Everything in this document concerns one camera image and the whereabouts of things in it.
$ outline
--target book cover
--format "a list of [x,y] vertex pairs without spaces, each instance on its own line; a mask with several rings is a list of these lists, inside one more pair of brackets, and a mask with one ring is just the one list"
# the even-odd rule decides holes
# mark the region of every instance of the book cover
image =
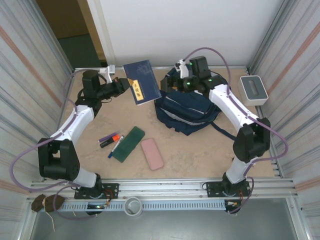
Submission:
[[135,104],[141,105],[161,98],[154,71],[149,60],[123,65],[126,77],[132,81],[131,92]]

